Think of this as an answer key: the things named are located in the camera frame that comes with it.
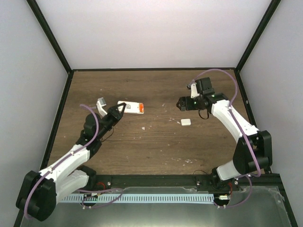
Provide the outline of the white remote control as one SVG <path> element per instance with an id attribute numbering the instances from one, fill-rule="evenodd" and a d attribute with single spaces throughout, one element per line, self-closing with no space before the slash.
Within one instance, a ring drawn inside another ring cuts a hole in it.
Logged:
<path id="1" fill-rule="evenodd" d="M 120 104 L 122 102 L 126 103 L 126 109 L 124 113 L 140 114 L 138 102 L 118 101 L 117 104 Z"/>

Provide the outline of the white battery cover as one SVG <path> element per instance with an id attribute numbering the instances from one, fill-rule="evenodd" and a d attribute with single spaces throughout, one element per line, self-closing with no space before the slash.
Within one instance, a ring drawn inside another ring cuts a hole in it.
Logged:
<path id="1" fill-rule="evenodd" d="M 182 126 L 190 126 L 191 125 L 191 120 L 190 119 L 181 119 L 180 123 Z"/>

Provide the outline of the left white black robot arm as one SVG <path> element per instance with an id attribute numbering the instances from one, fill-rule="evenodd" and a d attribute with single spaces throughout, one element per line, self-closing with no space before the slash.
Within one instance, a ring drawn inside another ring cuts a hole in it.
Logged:
<path id="1" fill-rule="evenodd" d="M 73 147 L 50 166 L 35 172 L 28 172 L 22 182 L 16 207 L 23 211 L 27 219 L 46 220 L 56 205 L 72 192 L 84 188 L 92 191 L 96 185 L 95 177 L 79 169 L 100 149 L 104 135 L 122 119 L 126 103 L 119 103 L 107 111 L 98 102 L 99 113 L 87 105 L 81 107 L 90 111 L 83 130 Z"/>

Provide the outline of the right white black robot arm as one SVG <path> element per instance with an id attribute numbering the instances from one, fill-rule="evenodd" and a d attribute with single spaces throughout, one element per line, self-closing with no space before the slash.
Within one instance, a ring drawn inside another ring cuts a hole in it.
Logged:
<path id="1" fill-rule="evenodd" d="M 187 88 L 191 94 L 180 97 L 176 107 L 181 111 L 206 110 L 226 127 L 236 142 L 232 160 L 212 169 L 213 189 L 220 191 L 233 178 L 272 166 L 272 137 L 268 131 L 260 131 L 242 117 L 225 94 L 215 92 L 209 77 L 195 80 Z"/>

